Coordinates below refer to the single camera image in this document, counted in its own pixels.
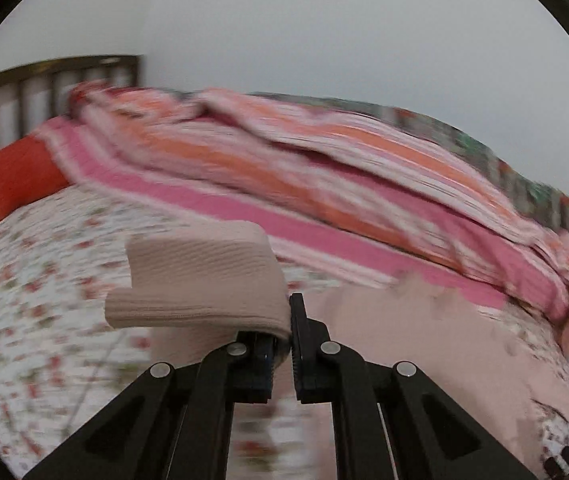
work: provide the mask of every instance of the round metal pivot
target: round metal pivot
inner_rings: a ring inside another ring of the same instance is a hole
[[[247,352],[247,347],[242,343],[231,343],[227,347],[227,353],[235,357],[244,355]]]
[[[335,355],[340,352],[340,345],[335,341],[325,341],[323,344],[321,344],[321,350],[325,354]]]
[[[414,363],[410,363],[409,361],[402,361],[398,363],[396,366],[396,370],[400,375],[404,375],[405,377],[411,377],[412,375],[416,374],[418,369]]]
[[[166,377],[169,375],[171,371],[171,367],[166,363],[155,363],[151,367],[151,375],[156,379],[160,379],[161,377]]]

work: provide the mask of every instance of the orange fabric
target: orange fabric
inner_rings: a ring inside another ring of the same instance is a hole
[[[25,137],[0,150],[0,221],[67,186],[41,140]]]

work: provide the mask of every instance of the wall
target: wall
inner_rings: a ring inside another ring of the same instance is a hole
[[[569,193],[569,37],[537,0],[154,0],[146,82],[393,104]]]
[[[0,25],[0,70],[84,54],[140,54],[151,0],[23,0]]]

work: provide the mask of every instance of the bed sheet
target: bed sheet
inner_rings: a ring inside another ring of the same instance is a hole
[[[148,330],[111,329],[104,297],[130,285],[124,244],[132,234],[183,225],[179,217],[77,186],[0,223],[0,455],[18,478],[149,366]],[[342,283],[281,264],[291,291]],[[569,383],[569,360],[548,324],[514,306],[491,316]],[[237,417],[229,477],[315,478],[308,410],[285,398]],[[569,445],[561,414],[541,406],[539,420],[545,454]]]

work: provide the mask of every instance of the wooden headboard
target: wooden headboard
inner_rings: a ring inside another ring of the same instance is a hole
[[[15,122],[17,134],[15,139],[24,137],[28,133],[28,96],[27,85],[30,80],[39,79],[46,86],[46,117],[50,119],[62,113],[59,110],[61,79],[67,74],[75,75],[74,82],[81,82],[95,78],[107,79],[111,83],[119,83],[116,76],[126,73],[127,84],[137,86],[139,80],[139,56],[81,56],[63,57],[39,61],[28,65],[10,68],[0,72],[0,91],[3,88],[13,87],[17,101]]]

